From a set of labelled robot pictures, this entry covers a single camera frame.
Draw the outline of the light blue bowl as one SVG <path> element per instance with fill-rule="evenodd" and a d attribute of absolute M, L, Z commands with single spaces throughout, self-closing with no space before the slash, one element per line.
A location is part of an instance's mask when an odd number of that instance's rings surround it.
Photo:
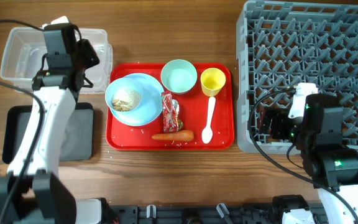
<path fill-rule="evenodd" d="M 142 98 L 143 98 L 143 91 L 142 91 L 142 88 L 141 88 L 139 82 L 135 81 L 132 78 L 126 78 L 126 77 L 118 78 L 117 80 L 114 80 L 112 83 L 109 84 L 109 86 L 108 86 L 108 88 L 106 89 L 106 92 L 105 92 L 105 101 L 106 101 L 107 105 L 113 111 L 115 111 L 115 110 L 112 107 L 111 100 L 112 100 L 113 95 L 120 89 L 137 90 L 142 95 Z"/>

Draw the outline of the rice and food waste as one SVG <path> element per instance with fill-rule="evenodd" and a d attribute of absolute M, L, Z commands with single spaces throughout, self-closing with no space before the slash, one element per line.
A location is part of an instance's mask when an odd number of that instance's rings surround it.
<path fill-rule="evenodd" d="M 112 97 L 111 103 L 115 111 L 134 110 L 141 102 L 142 95 L 133 89 L 120 89 Z"/>

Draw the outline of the yellow plastic cup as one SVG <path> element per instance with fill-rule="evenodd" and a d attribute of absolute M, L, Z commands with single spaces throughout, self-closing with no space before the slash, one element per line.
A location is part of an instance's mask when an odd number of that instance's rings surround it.
<path fill-rule="evenodd" d="M 218 68 L 207 68 L 200 77 L 201 89 L 206 96 L 216 96 L 226 83 L 224 72 Z"/>

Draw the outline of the mint green bowl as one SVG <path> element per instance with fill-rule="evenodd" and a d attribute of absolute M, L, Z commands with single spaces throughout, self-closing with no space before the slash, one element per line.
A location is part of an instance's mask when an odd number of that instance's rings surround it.
<path fill-rule="evenodd" d="M 175 59 L 163 66 L 160 79 L 167 90 L 184 94 L 195 86 L 198 74 L 195 66 L 189 61 Z"/>

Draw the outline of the red foil wrapper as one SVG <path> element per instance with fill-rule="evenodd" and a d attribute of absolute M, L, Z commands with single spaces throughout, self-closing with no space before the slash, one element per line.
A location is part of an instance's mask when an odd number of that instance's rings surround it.
<path fill-rule="evenodd" d="M 172 98 L 172 94 L 169 91 L 163 92 L 161 95 L 161 99 L 163 108 L 163 132 L 172 133 L 179 131 L 179 104 L 177 100 Z"/>

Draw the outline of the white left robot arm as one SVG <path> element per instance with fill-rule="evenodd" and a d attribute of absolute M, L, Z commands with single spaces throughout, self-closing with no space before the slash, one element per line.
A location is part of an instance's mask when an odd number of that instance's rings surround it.
<path fill-rule="evenodd" d="M 80 90 L 93 83 L 85 71 L 99 63 L 90 42 L 71 22 L 41 29 L 47 53 L 32 79 L 30 119 L 7 175 L 0 177 L 0 223 L 103 223 L 103 198 L 76 200 L 58 178 L 60 151 Z"/>

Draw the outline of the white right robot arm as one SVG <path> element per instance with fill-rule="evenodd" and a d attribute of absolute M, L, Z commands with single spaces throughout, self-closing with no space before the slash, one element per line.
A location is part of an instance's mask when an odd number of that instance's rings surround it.
<path fill-rule="evenodd" d="M 287 139 L 301 152 L 306 177 L 317 189 L 329 223 L 358 223 L 358 152 L 342 142 L 343 108 L 335 96 L 293 95 L 291 109 L 265 107 L 260 133 Z"/>

